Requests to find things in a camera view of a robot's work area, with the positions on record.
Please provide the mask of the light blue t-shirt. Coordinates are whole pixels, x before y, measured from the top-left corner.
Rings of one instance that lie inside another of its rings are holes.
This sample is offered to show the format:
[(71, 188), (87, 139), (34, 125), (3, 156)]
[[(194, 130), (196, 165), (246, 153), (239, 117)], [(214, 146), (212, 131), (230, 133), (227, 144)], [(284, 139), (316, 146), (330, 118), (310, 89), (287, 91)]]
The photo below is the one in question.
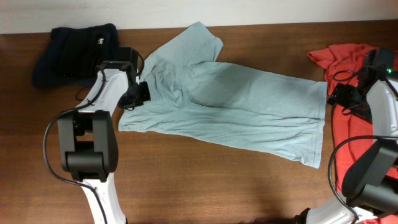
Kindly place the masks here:
[(141, 80), (150, 101), (120, 131), (188, 136), (319, 168), (327, 85), (217, 60), (223, 43), (192, 24), (152, 52)]

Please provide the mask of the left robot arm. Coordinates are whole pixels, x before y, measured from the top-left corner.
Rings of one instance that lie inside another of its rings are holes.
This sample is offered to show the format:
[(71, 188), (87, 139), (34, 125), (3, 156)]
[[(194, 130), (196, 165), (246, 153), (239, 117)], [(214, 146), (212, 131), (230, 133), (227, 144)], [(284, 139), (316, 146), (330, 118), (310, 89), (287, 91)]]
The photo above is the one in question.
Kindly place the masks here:
[(143, 63), (138, 51), (121, 47), (114, 60), (97, 65), (83, 102), (56, 119), (62, 168), (84, 191), (95, 223), (127, 223), (114, 183), (119, 150), (112, 115), (150, 101), (148, 84), (139, 80)]

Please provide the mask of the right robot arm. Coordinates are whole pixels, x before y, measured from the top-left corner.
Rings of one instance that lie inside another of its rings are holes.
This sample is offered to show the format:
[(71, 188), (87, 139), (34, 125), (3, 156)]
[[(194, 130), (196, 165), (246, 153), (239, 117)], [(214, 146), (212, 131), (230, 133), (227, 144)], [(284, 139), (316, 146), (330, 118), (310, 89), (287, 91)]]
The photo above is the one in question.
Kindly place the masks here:
[(371, 135), (348, 138), (337, 145), (329, 159), (332, 169), (339, 149), (349, 142), (370, 139), (373, 143), (347, 170), (341, 192), (334, 185), (334, 197), (317, 208), (307, 208), (292, 223), (361, 223), (397, 215), (397, 179), (388, 171), (397, 166), (397, 70), (396, 53), (370, 50), (364, 65), (351, 76), (358, 84), (339, 79), (328, 104), (343, 107), (343, 114), (357, 116), (373, 126)]

